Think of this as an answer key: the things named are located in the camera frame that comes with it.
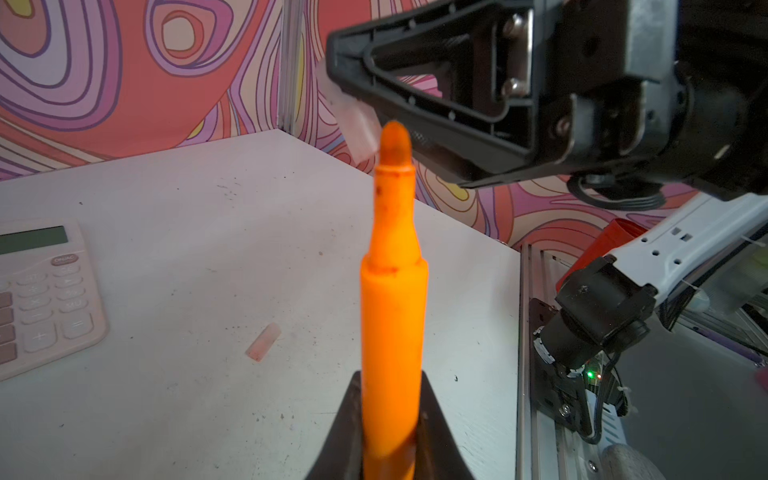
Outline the orange pen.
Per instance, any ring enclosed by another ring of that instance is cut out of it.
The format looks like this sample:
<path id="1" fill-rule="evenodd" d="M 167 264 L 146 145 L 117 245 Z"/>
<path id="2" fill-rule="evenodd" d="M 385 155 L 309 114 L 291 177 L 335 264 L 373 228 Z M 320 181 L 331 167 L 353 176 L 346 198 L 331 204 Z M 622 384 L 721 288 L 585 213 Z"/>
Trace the orange pen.
<path id="1" fill-rule="evenodd" d="M 411 479 L 415 471 L 428 288 L 415 181 L 409 133 L 391 121 L 381 133 L 371 240 L 360 267 L 366 479 Z"/>

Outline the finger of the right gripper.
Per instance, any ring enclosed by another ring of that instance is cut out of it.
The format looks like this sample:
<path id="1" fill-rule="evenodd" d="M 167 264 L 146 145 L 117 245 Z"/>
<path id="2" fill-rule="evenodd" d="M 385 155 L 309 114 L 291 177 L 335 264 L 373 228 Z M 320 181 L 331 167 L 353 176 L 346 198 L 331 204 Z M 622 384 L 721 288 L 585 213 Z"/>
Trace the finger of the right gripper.
<path id="1" fill-rule="evenodd" d="M 543 111 L 574 27 L 562 1 L 438 1 L 331 32 L 326 71 L 379 121 L 401 123 L 447 182 L 572 175 L 573 159 L 545 153 Z"/>

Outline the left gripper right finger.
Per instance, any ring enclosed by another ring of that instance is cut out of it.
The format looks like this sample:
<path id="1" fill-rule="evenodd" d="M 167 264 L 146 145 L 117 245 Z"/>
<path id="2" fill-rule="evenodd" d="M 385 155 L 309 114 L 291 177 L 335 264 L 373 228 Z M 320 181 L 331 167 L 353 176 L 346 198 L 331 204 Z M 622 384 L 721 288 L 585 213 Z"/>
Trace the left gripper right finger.
<path id="1" fill-rule="evenodd" d="M 472 480 L 434 390 L 421 374 L 419 417 L 416 429 L 416 480 Z"/>

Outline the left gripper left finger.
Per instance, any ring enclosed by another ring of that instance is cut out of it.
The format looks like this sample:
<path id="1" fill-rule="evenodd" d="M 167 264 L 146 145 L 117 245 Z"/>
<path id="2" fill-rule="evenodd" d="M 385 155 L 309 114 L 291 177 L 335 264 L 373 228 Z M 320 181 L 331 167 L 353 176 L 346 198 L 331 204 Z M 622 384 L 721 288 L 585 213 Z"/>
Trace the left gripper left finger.
<path id="1" fill-rule="evenodd" d="M 328 435 L 306 480 L 363 478 L 363 422 L 361 372 L 347 386 Z"/>

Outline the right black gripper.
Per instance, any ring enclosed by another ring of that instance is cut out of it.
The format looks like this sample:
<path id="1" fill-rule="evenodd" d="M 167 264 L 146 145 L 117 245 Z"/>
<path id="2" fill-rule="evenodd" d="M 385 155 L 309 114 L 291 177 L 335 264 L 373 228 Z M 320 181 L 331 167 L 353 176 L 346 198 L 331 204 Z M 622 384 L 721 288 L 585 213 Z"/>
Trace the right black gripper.
<path id="1" fill-rule="evenodd" d="M 763 1 L 550 1 L 539 161 L 584 201 L 767 192 Z"/>

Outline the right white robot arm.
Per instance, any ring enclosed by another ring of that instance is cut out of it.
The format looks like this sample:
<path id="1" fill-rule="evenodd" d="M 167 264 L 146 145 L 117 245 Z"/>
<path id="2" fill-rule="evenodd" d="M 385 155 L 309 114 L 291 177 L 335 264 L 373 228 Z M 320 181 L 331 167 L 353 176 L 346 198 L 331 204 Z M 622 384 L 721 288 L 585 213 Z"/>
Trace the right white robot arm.
<path id="1" fill-rule="evenodd" d="M 580 373 L 616 363 L 656 307 L 739 236 L 767 229 L 763 1 L 441 1 L 331 32 L 326 72 L 467 189 L 564 175 L 605 210 L 692 203 L 571 274 L 530 345 L 536 402 L 596 443 Z"/>

